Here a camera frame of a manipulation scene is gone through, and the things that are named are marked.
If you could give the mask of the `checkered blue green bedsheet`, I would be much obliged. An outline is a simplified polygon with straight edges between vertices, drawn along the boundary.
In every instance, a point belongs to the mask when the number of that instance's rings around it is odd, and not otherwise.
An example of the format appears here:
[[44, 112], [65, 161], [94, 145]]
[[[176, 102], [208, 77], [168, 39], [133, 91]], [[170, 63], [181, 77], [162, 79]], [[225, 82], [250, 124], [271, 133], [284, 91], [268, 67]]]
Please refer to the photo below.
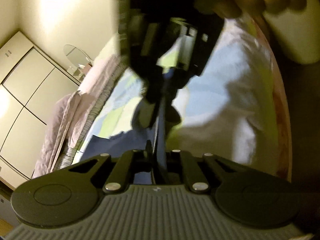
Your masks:
[[259, 171], [280, 173], [273, 100], [274, 57], [253, 18], [227, 20], [200, 76], [178, 91], [181, 122], [167, 150], [212, 153]]

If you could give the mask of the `navy blue garment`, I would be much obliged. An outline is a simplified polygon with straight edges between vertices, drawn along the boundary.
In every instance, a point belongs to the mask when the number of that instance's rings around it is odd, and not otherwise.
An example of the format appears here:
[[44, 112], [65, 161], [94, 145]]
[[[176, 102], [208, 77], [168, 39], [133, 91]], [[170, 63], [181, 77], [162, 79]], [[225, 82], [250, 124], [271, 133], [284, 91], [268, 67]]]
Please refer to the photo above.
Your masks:
[[112, 158], [120, 158], [129, 150], [144, 150], [151, 146], [151, 156], [156, 160], [149, 161], [141, 156], [135, 167], [141, 166], [143, 171], [136, 172], [133, 183], [152, 184], [151, 172], [156, 167], [165, 167], [165, 136], [170, 129], [180, 123], [181, 117], [171, 105], [171, 101], [162, 101], [159, 106], [149, 110], [147, 102], [142, 99], [136, 106], [131, 120], [131, 129], [122, 131], [112, 137], [102, 138], [93, 135], [87, 144], [80, 161], [84, 161], [101, 153], [108, 153]]

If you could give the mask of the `pink folded quilt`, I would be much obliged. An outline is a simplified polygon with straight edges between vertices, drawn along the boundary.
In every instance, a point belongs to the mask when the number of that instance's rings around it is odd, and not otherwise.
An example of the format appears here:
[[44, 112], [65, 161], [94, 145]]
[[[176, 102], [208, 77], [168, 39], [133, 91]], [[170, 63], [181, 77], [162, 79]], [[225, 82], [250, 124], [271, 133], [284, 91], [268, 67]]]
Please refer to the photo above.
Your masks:
[[72, 164], [125, 69], [120, 57], [113, 54], [91, 68], [78, 90], [56, 102], [31, 176], [33, 179]]

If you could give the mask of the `cream wardrobe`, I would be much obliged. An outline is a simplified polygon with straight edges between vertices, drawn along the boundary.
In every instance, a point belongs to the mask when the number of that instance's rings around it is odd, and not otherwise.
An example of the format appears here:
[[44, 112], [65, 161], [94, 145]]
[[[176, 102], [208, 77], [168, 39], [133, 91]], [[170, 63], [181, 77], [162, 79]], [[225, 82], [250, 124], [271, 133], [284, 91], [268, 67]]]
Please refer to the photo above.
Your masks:
[[80, 82], [18, 31], [1, 47], [1, 182], [29, 180], [55, 103]]

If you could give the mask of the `round vanity mirror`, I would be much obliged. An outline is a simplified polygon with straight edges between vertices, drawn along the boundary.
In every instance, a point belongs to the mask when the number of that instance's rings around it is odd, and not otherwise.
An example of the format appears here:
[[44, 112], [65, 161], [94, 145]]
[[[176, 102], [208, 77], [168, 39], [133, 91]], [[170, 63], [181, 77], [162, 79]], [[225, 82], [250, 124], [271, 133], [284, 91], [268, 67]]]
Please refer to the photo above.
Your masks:
[[93, 60], [80, 48], [71, 44], [65, 44], [63, 47], [65, 57], [71, 63], [67, 72], [77, 79], [83, 78], [93, 66]]

